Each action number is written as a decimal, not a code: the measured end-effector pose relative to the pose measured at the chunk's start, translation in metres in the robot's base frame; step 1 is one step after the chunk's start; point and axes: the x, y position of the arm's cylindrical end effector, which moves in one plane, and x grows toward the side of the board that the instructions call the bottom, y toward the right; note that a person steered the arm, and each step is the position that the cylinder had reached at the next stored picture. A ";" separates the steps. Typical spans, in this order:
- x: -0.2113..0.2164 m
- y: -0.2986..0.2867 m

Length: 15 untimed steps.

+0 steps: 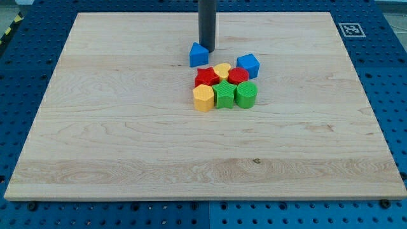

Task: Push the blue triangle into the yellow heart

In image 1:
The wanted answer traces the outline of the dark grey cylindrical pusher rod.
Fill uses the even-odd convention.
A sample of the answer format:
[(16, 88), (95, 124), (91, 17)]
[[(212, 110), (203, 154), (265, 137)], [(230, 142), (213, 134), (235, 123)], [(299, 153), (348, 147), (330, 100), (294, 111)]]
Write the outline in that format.
[(216, 0), (198, 1), (199, 43), (211, 53), (216, 46)]

